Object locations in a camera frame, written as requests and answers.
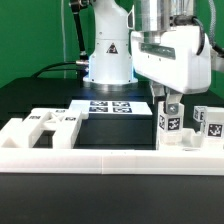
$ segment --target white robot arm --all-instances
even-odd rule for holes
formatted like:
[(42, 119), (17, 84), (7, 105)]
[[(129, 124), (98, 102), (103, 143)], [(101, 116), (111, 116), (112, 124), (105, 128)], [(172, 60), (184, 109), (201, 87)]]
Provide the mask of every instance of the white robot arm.
[(183, 2), (134, 0), (129, 15), (135, 30), (132, 55), (139, 74), (180, 93), (194, 94), (207, 91), (211, 83), (210, 45), (193, 16), (181, 17)]

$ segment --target black table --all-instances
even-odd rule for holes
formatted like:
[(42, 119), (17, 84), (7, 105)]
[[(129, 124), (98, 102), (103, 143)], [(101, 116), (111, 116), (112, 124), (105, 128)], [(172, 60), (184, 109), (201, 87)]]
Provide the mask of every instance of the black table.
[[(72, 99), (99, 97), (152, 105), (145, 84), (102, 93), (76, 80), (22, 78), (0, 89), (0, 125), (34, 107), (68, 108)], [(194, 124), (194, 105), (223, 106), (212, 92), (182, 102), (185, 127)], [(216, 176), (1, 174), (0, 223), (222, 224), (223, 189), (224, 178)]]

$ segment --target wire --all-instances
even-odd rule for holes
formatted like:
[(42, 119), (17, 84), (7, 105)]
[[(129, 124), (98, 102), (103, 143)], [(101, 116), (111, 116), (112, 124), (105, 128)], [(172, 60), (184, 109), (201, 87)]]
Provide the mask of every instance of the wire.
[(215, 42), (215, 27), (216, 27), (216, 8), (213, 0), (208, 0), (209, 7), (211, 11), (211, 23), (210, 23), (210, 33), (209, 41), (212, 48), (219, 54), (219, 56), (224, 57), (224, 50)]
[(62, 29), (62, 40), (63, 40), (63, 58), (64, 61), (67, 60), (66, 55), (66, 35), (65, 35), (65, 4), (64, 0), (61, 0), (61, 29)]
[(31, 77), (37, 78), (41, 73), (43, 73), (45, 71), (50, 71), (49, 69), (51, 69), (51, 68), (55, 68), (55, 67), (59, 67), (59, 66), (63, 66), (63, 65), (77, 65), (77, 64), (76, 64), (76, 62), (71, 61), (71, 62), (60, 62), (60, 63), (48, 65), (48, 66), (42, 68), (41, 70), (35, 72), (33, 75), (31, 75)]
[(216, 8), (213, 0), (208, 0), (211, 11), (211, 23), (209, 29), (209, 41), (212, 47), (215, 46)]
[(200, 55), (205, 47), (205, 31), (204, 31), (203, 24), (199, 19), (193, 18), (193, 21), (196, 25), (198, 25), (200, 27), (200, 45), (199, 45), (198, 51), (196, 53), (197, 55)]

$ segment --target black cable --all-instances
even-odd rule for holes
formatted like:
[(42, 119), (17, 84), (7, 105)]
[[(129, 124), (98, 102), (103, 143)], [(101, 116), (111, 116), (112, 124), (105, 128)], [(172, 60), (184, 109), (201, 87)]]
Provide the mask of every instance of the black cable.
[(200, 45), (196, 53), (197, 55), (200, 55), (205, 47), (205, 30), (202, 22), (199, 19), (193, 18), (193, 22), (200, 27)]
[(74, 20), (77, 30), (77, 36), (78, 36), (78, 42), (79, 42), (79, 50), (80, 50), (80, 59), (87, 60), (88, 56), (86, 54), (85, 44), (84, 44), (84, 38), (82, 34), (82, 26), (80, 21), (79, 13), (74, 13)]
[(59, 66), (63, 66), (63, 65), (76, 65), (76, 62), (74, 62), (74, 61), (71, 61), (71, 62), (60, 62), (60, 63), (48, 65), (48, 66), (42, 68), (41, 70), (39, 70), (38, 72), (35, 72), (33, 75), (31, 75), (31, 77), (32, 78), (37, 78), (41, 73), (43, 73), (45, 71), (50, 71), (49, 69), (51, 69), (51, 68), (55, 68), (55, 67), (59, 67)]

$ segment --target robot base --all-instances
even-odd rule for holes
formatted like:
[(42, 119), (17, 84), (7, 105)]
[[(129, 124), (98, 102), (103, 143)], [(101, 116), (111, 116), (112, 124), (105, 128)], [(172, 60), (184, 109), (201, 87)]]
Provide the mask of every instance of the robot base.
[(124, 91), (127, 89), (136, 89), (138, 87), (137, 79), (133, 82), (127, 84), (99, 84), (89, 81), (88, 79), (84, 79), (83, 86), (86, 88), (97, 89), (101, 91)]

